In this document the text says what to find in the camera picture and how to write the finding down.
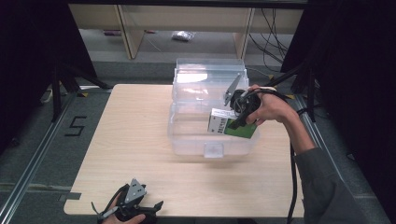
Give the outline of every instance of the finger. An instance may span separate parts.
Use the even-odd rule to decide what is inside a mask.
[[[258,120],[256,121],[256,125],[257,125],[257,126],[262,125],[264,122],[265,122],[265,119],[258,119]]]
[[[144,214],[140,214],[137,215],[135,217],[133,217],[131,220],[129,220],[127,223],[128,224],[139,224],[140,222],[142,222],[144,219],[146,218],[146,216]]]
[[[249,114],[246,119],[247,124],[253,123],[256,119],[260,118],[260,113],[258,110],[254,111],[253,113]]]
[[[248,91],[253,91],[253,90],[255,90],[255,89],[259,88],[259,87],[260,87],[259,85],[254,84],[254,85],[252,85],[251,87],[249,87],[247,90],[248,90]]]
[[[119,200],[119,197],[120,197],[120,193],[117,194],[117,196],[114,198],[113,202],[111,203],[111,205],[109,207],[110,209],[113,208],[114,206],[116,206],[117,201]]]

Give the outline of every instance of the wooden table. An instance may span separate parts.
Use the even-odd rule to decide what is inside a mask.
[[[178,156],[167,138],[172,86],[117,85],[67,200],[69,215],[93,215],[132,178],[147,185],[142,206],[164,201],[160,217],[286,217],[292,186],[290,141],[282,124],[260,126],[246,156]],[[299,188],[295,217],[304,213]]]

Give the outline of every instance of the gray floor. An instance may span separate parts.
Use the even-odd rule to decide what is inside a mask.
[[[120,36],[104,36],[102,31],[81,30],[87,49],[101,80],[114,85],[117,83],[160,83],[171,84],[173,69],[177,58],[236,58],[232,34],[226,33],[196,33],[189,42],[172,40],[171,31],[158,31],[155,34],[145,34],[137,57],[127,58]],[[260,34],[253,38],[262,46],[265,45]],[[292,35],[280,35],[279,40],[286,46]],[[267,48],[281,58],[279,50]],[[280,74],[276,71],[280,63],[272,58],[262,56],[251,40],[248,41],[245,58],[249,78],[252,82],[266,82],[268,75]],[[78,80],[80,85],[91,85],[84,80]],[[282,93],[290,93],[291,80],[278,85]],[[93,136],[96,125],[106,106],[109,93],[97,91],[86,97],[63,96],[63,102],[72,97],[73,101],[64,114],[58,132],[49,145],[44,160],[40,163],[29,189],[21,200],[10,223],[94,223],[94,216],[68,216],[63,211],[64,196],[73,185],[79,165]],[[67,137],[75,133],[70,124],[76,116],[77,125],[84,126],[80,136]],[[0,204],[6,202],[14,185],[18,182],[25,167],[34,156],[41,139],[50,126],[51,101],[36,109],[26,127],[17,136],[18,146],[10,146],[0,157]],[[367,184],[359,167],[346,157],[347,148],[332,125],[323,108],[316,110],[320,136],[332,155],[340,176],[345,180],[352,194],[361,206],[370,223],[389,223],[370,186]],[[285,223],[280,218],[259,218],[258,223]],[[164,218],[159,223],[236,223],[233,218]],[[293,223],[304,223],[296,218]]]

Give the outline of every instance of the floor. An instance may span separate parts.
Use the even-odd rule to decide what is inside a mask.
[[[187,41],[176,41],[172,39],[172,31],[154,31],[153,34],[145,34],[143,42],[140,46],[139,52],[135,59],[127,58],[122,38],[120,36],[104,35],[101,30],[80,30],[81,36],[84,39],[86,47],[90,53],[91,59],[95,63],[176,63],[178,58],[236,58],[236,53],[233,45],[232,34],[227,33],[204,33],[198,32],[194,37]],[[244,59],[247,69],[251,73],[263,73],[269,76],[274,74],[279,76],[277,72],[280,68],[282,60],[282,51],[274,46],[266,45],[265,37],[268,35],[253,34],[247,44],[247,54]],[[265,47],[269,52],[277,57],[274,59],[268,54],[263,56],[263,53],[254,44],[253,40]],[[278,35],[277,39],[284,45],[288,46],[292,40],[292,35]],[[276,43],[274,37],[271,37],[272,43]],[[106,105],[106,94],[92,94],[92,102],[95,102],[96,108],[104,108]],[[71,95],[64,97],[64,103],[67,104],[68,98],[73,98]],[[69,110],[77,111],[79,114],[90,114],[91,123],[97,123],[101,113],[88,111],[87,103],[84,98],[75,97],[70,103]],[[296,107],[304,107],[303,105],[294,105]],[[51,128],[50,121],[47,116],[42,114],[50,114],[50,106],[43,106],[37,109],[36,114],[30,120],[29,129],[24,130],[21,136],[24,141],[20,143],[19,147],[23,147],[28,153],[21,153],[20,150],[9,150],[5,155],[0,157],[0,204],[7,202],[8,195],[13,190],[15,183],[20,177],[26,173],[25,168],[31,165],[29,162],[31,158],[36,156],[35,152],[37,146],[40,146],[42,139],[46,136],[46,131]],[[75,114],[64,115],[65,119],[72,119]],[[336,165],[340,176],[346,182],[346,185],[355,196],[357,202],[361,205],[362,210],[367,215],[370,223],[389,223],[376,197],[371,192],[370,186],[366,183],[364,176],[360,172],[357,164],[346,157],[347,148],[343,144],[342,138],[338,135],[335,127],[332,125],[330,118],[323,108],[316,110],[317,122],[311,123],[307,116],[303,117],[305,123],[308,124],[311,133],[316,137],[316,140],[329,151],[332,156],[334,164]],[[67,161],[78,161],[83,158],[85,151],[73,150],[77,146],[87,147],[89,139],[94,133],[94,126],[86,127],[86,135],[80,136],[74,141],[69,141],[67,145],[58,146],[56,136],[50,139],[52,147],[67,148],[61,152],[46,152],[44,159],[38,164],[36,173],[32,177],[28,190],[19,203],[17,211],[12,211],[14,217],[10,223],[48,223],[49,220],[57,220],[57,217],[62,217],[58,223],[88,223],[94,222],[92,217],[69,217],[63,213],[62,205],[64,197],[71,188],[74,181],[73,174],[78,170],[78,167],[71,167]],[[44,208],[32,209],[35,203]],[[162,219],[161,223],[172,223],[174,220]],[[284,218],[267,218],[256,219],[258,223],[284,223]],[[234,219],[181,219],[178,223],[236,223]],[[303,223],[300,218],[297,218],[293,223]]]

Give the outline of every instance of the hand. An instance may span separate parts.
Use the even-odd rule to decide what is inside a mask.
[[[253,85],[248,90],[253,91],[258,88],[258,85]],[[257,95],[262,100],[262,104],[256,111],[247,116],[247,123],[253,123],[257,120],[256,125],[261,125],[266,120],[271,119],[283,123],[287,118],[298,118],[297,113],[279,97],[261,92],[257,93]]]
[[[259,88],[258,85],[253,85],[249,90],[252,91],[257,88]],[[285,126],[296,154],[304,153],[315,147],[305,126],[301,123],[300,117],[291,106],[273,94],[257,94],[262,100],[262,104],[256,111],[247,116],[247,123],[253,123],[257,120],[256,125],[261,125],[267,119],[275,119]]]
[[[109,209],[113,208],[114,206],[116,206],[117,200],[119,199],[120,195],[117,195],[116,199],[113,201],[113,203],[110,205]],[[103,224],[139,224],[140,222],[142,222],[144,219],[146,218],[146,216],[144,214],[140,214],[138,216],[135,216],[133,218],[131,218],[130,220],[126,221],[126,222],[121,222],[119,221],[119,219],[116,217],[116,215],[111,214],[108,218],[106,218],[102,223]]]

